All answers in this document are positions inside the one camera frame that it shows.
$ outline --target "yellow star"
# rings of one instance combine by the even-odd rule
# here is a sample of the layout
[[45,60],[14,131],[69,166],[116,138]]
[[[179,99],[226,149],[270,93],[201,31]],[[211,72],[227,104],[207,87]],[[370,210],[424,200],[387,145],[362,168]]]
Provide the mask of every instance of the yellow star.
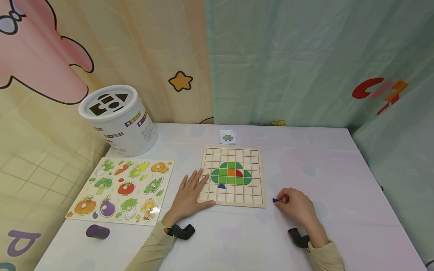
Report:
[[191,81],[193,81],[193,77],[185,75],[183,71],[178,71],[175,77],[169,79],[169,84],[180,92],[183,89],[191,89]]
[[285,121],[280,120],[280,121],[272,121],[270,123],[270,125],[271,126],[286,126],[286,123],[285,123]]

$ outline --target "yellow curtain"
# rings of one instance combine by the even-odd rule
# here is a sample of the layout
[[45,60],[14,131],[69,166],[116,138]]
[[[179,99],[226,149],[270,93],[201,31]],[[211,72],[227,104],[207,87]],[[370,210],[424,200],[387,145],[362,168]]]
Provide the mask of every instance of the yellow curtain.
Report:
[[[89,52],[94,89],[133,86],[155,122],[200,123],[213,116],[209,55],[202,0],[51,0],[58,31]],[[178,71],[193,78],[176,91]]]
[[153,121],[200,123],[213,116],[210,68],[202,0],[0,2],[0,16],[10,11],[0,26],[0,269],[33,270],[108,149],[78,115],[86,92],[131,85]]

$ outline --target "hand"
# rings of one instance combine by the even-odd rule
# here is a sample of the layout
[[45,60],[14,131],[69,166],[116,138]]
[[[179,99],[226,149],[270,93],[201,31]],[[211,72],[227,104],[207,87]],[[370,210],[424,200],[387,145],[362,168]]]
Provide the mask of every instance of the hand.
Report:
[[283,188],[276,199],[280,202],[275,202],[274,205],[307,231],[314,248],[320,248],[330,242],[326,230],[316,216],[312,201],[303,192],[294,188]]
[[199,183],[197,182],[202,176],[202,169],[197,172],[196,170],[189,179],[185,175],[184,179],[179,186],[178,193],[173,200],[172,207],[164,216],[162,222],[166,227],[173,227],[178,220],[194,215],[198,211],[210,208],[216,204],[213,200],[198,203],[197,198],[210,175],[207,174]]
[[276,199],[281,202],[275,202],[274,205],[304,228],[318,220],[312,201],[303,192],[283,188]]

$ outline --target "left hand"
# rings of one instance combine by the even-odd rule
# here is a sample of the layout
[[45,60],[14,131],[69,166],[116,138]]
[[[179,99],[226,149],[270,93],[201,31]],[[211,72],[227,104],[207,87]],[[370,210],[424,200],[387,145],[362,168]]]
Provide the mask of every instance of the left hand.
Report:
[[202,169],[197,172],[196,170],[189,179],[185,175],[184,179],[179,186],[178,193],[173,200],[172,207],[164,216],[162,222],[166,227],[173,227],[178,220],[194,215],[198,211],[210,208],[216,204],[213,200],[198,203],[197,198],[210,175],[207,174],[199,183],[198,180],[202,176]]

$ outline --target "black device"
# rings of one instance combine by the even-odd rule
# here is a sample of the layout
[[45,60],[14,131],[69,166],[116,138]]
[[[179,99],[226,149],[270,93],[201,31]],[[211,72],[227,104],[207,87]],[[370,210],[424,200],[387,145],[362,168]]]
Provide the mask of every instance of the black device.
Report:
[[288,230],[294,244],[299,248],[308,248],[307,243],[309,243],[309,235],[301,236],[297,228],[292,228]]
[[193,235],[193,233],[196,230],[193,228],[191,224],[188,224],[187,227],[184,229],[181,229],[180,226],[174,225],[172,228],[169,229],[169,232],[167,235],[174,236],[179,239],[188,240]]

